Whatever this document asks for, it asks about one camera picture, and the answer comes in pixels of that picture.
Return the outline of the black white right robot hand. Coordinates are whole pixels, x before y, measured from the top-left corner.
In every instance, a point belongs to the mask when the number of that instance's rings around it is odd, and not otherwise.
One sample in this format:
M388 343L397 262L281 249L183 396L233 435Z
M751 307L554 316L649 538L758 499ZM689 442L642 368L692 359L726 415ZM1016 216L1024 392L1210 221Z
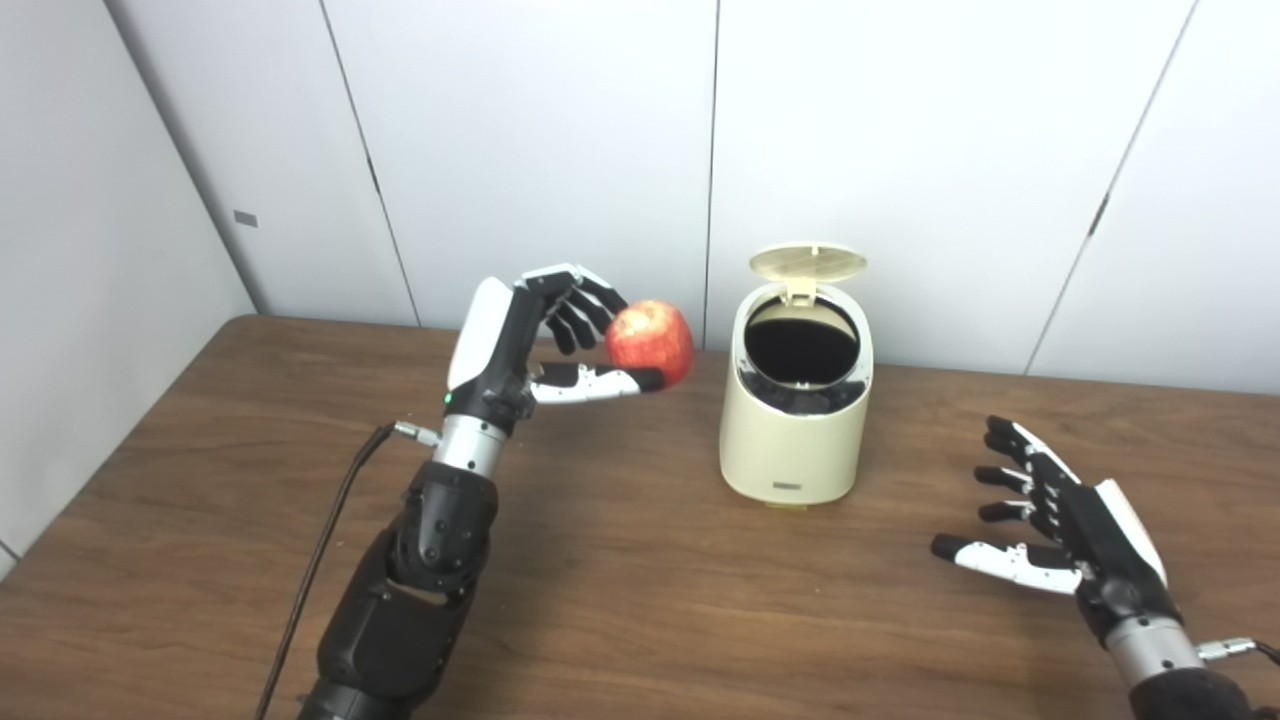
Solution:
M1116 480L1082 482L1046 442L1007 418L987 418L984 443L1015 465L978 466L974 478L1018 497L979 507L979 519L1024 521L1048 542L1000 544L938 533L931 542L937 559L1075 597L1097 641L1129 620L1184 620L1164 560Z

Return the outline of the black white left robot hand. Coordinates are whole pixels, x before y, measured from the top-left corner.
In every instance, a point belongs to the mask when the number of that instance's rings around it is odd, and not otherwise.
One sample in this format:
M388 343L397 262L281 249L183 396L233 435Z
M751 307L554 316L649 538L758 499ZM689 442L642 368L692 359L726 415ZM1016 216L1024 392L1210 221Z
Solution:
M588 404L668 389L676 375L653 365L531 368L541 328L550 331L562 355L571 356L595 347L626 306L609 282L572 263L526 272L512 284L484 279L451 359L444 415L468 416L511 433L539 404Z

